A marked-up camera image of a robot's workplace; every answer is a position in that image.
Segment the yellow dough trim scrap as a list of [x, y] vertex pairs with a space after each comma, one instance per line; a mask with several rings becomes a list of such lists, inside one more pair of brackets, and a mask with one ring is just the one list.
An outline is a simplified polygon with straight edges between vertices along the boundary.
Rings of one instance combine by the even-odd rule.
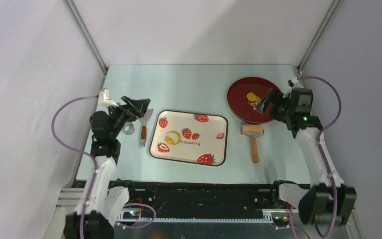
[[177, 145], [181, 142], [181, 134], [177, 131], [166, 132], [165, 142], [169, 145]]

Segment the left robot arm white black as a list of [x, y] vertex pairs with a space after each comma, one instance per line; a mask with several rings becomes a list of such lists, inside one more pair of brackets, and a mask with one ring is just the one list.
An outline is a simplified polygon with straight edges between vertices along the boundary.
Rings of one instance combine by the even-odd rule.
[[111, 176], [117, 166], [121, 143], [117, 139], [127, 123], [143, 118], [150, 99], [133, 100], [121, 97], [124, 104], [99, 98], [107, 111], [97, 111], [90, 116], [92, 145], [91, 171], [83, 194], [74, 211], [66, 215], [63, 231], [67, 239], [112, 239], [116, 219], [125, 207], [137, 202], [137, 193], [118, 186], [110, 188]]

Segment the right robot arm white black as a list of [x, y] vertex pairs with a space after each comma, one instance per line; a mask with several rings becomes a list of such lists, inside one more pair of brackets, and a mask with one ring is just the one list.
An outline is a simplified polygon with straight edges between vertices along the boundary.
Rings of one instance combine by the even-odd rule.
[[283, 94], [274, 88], [255, 109], [283, 122], [301, 149], [308, 169], [310, 189], [291, 181], [277, 180], [269, 195], [275, 208], [287, 203], [298, 209], [305, 225], [344, 226], [354, 207], [357, 192], [347, 186], [333, 165], [324, 141], [324, 128], [319, 117], [312, 115], [312, 90], [292, 88]]

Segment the metal scraper wooden handle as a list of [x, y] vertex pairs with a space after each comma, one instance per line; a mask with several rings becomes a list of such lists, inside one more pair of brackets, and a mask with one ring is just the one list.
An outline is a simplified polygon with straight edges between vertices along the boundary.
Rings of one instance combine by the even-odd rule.
[[140, 118], [139, 121], [141, 123], [141, 135], [140, 135], [140, 146], [145, 147], [147, 141], [147, 127], [146, 124], [150, 119], [153, 109], [148, 109], [144, 115], [144, 117]]

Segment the yellow dough piece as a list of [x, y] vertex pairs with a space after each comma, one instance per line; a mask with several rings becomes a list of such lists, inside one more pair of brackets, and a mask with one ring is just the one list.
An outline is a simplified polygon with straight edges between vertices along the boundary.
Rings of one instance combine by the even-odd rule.
[[254, 93], [252, 93], [252, 92], [249, 92], [248, 94], [247, 94], [247, 100], [249, 101], [249, 102], [256, 102], [257, 100], [258, 100], [258, 96], [256, 96]]

